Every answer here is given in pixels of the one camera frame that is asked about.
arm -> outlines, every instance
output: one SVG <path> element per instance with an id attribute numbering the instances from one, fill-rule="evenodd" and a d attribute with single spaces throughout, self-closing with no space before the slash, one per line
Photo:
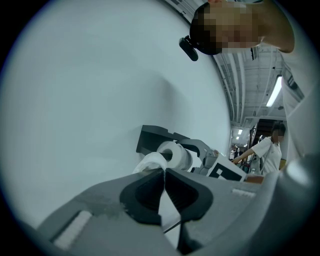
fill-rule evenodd
<path id="1" fill-rule="evenodd" d="M 233 159 L 232 163 L 237 164 L 240 162 L 240 160 L 245 159 L 246 157 L 254 154 L 255 152 L 252 150 L 252 148 L 248 149 L 246 152 L 244 152 L 242 155 L 236 157 Z"/>

fluorescent light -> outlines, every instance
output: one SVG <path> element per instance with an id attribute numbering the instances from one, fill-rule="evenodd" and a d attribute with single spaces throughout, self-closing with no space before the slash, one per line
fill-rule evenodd
<path id="1" fill-rule="evenodd" d="M 273 105 L 273 103 L 275 102 L 275 100 L 281 90 L 281 81 L 282 81 L 282 76 L 279 76 L 276 79 L 275 86 L 273 88 L 273 92 L 269 98 L 268 103 L 266 104 L 267 107 L 271 107 Z"/>

wall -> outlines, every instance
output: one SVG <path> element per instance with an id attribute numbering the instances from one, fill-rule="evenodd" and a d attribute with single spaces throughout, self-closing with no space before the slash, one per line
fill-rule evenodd
<path id="1" fill-rule="evenodd" d="M 280 149 L 281 149 L 281 153 L 282 153 L 282 159 L 287 160 L 287 156 L 288 156 L 288 144 L 289 144 L 289 130 L 288 130 L 288 126 L 287 126 L 287 122 L 284 121 L 283 124 L 285 125 L 285 134 L 284 134 L 284 139 L 283 141 L 280 143 Z"/>
<path id="2" fill-rule="evenodd" d="M 36 227 L 88 187 L 132 173 L 142 125 L 227 152 L 229 113 L 212 58 L 161 1 L 57 1 L 20 35 L 1 84 L 0 158 L 16 214 Z"/>

